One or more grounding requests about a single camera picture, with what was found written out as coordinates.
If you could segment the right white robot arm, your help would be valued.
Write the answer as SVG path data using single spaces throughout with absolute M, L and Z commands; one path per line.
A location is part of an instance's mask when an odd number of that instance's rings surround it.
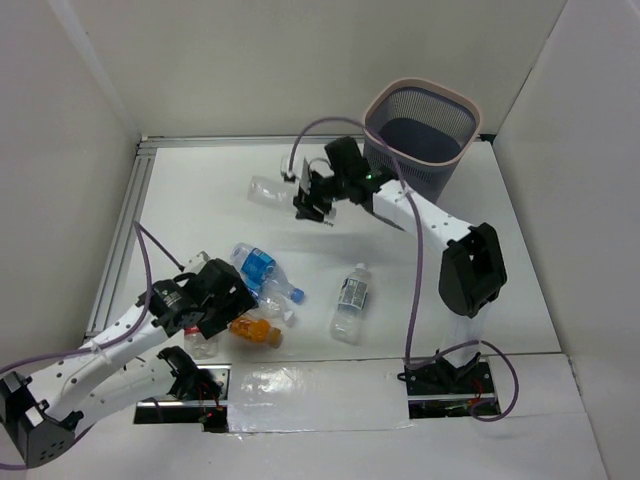
M 411 370 L 437 366 L 436 379 L 448 392 L 460 391 L 478 361 L 489 305 L 507 281 L 496 230 L 487 223 L 460 220 L 415 192 L 397 167 L 374 169 L 354 138 L 346 136 L 325 147 L 331 173 L 314 170 L 309 160 L 285 172 L 296 178 L 293 200 L 299 219 L 323 222 L 339 200 L 348 200 L 372 216 L 415 236 L 416 276 L 423 276 L 424 257 L 439 258 L 437 291 L 451 322 L 438 353 L 421 363 L 407 361 Z

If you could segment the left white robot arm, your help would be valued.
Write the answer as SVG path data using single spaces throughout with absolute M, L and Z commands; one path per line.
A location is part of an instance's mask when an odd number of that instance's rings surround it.
M 205 338 L 254 308 L 237 270 L 206 258 L 174 278 L 149 285 L 113 325 L 37 372 L 1 378 L 1 424 L 19 452 L 20 469 L 68 451 L 97 422 L 140 401 L 217 399 L 221 387 L 168 340 L 197 327 Z

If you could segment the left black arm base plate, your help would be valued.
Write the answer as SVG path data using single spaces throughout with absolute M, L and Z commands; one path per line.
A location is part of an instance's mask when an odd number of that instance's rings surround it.
M 178 397 L 167 394 L 148 398 L 135 406 L 134 425 L 192 425 L 203 432 L 229 432 L 228 365 L 199 365 L 200 379 Z

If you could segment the orange juice bottle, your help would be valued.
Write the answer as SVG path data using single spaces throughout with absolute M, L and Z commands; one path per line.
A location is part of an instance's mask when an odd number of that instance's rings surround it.
M 246 341 L 278 348 L 282 341 L 282 332 L 265 319 L 253 319 L 241 316 L 231 322 L 229 331 Z

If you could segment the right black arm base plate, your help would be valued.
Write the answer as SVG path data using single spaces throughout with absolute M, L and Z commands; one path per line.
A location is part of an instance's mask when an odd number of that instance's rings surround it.
M 405 384 L 411 420 L 469 417 L 474 405 L 479 417 L 501 413 L 489 362 L 479 356 L 459 369 L 444 359 L 405 367 L 397 379 Z

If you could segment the clear bottle white blue label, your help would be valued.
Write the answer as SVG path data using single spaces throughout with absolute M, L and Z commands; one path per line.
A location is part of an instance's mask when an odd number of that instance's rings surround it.
M 370 277 L 368 265 L 358 263 L 342 281 L 329 327 L 334 340 L 350 345 L 359 343 Z

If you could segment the clear unlabelled plastic bottle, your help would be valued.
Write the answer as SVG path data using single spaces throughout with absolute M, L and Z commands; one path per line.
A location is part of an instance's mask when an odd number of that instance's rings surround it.
M 272 209 L 293 211 L 296 187 L 290 183 L 278 182 L 263 176 L 253 176 L 249 182 L 247 199 L 258 205 Z

